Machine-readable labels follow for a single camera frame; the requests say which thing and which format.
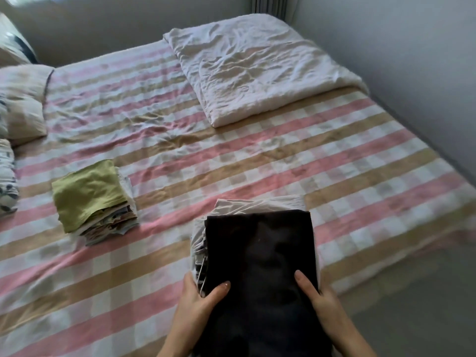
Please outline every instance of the pillowcase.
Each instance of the pillowcase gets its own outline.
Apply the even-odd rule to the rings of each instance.
[[[8,140],[0,139],[0,216],[15,212],[17,201],[13,150]]]
[[[6,138],[13,146],[47,134],[43,102],[46,84],[53,70],[53,67],[46,65],[0,69],[0,100],[7,109],[6,112],[0,111],[0,118],[8,132]]]

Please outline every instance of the bed sheet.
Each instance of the bed sheet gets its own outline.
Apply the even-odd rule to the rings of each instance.
[[[55,70],[49,135],[15,150],[19,210],[0,221],[0,357],[155,356],[217,198],[305,195],[321,266],[345,292],[475,227],[476,192],[357,89],[212,128],[167,43]],[[85,247],[51,182],[111,158],[140,227]]]

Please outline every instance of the black fabric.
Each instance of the black fabric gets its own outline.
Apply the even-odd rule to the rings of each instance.
[[[330,356],[332,344],[294,280],[300,269],[317,288],[310,214],[301,210],[205,221],[206,294],[229,280],[194,350],[201,357]]]

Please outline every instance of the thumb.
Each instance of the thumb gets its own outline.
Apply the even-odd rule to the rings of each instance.
[[[206,308],[211,312],[211,310],[228,294],[231,284],[230,281],[223,282],[219,286],[213,288],[208,296],[203,299],[203,303],[206,305]]]
[[[297,285],[307,295],[313,305],[314,302],[317,302],[322,298],[312,285],[311,281],[299,269],[295,271],[294,278],[296,279]]]

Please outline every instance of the mattress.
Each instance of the mattress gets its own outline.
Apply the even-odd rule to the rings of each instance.
[[[18,147],[19,210],[0,221],[0,357],[155,356],[218,198],[301,194],[339,293],[475,227],[476,192],[357,89],[212,128],[167,43],[56,69],[46,138]],[[140,227],[64,234],[51,182],[111,158]]]

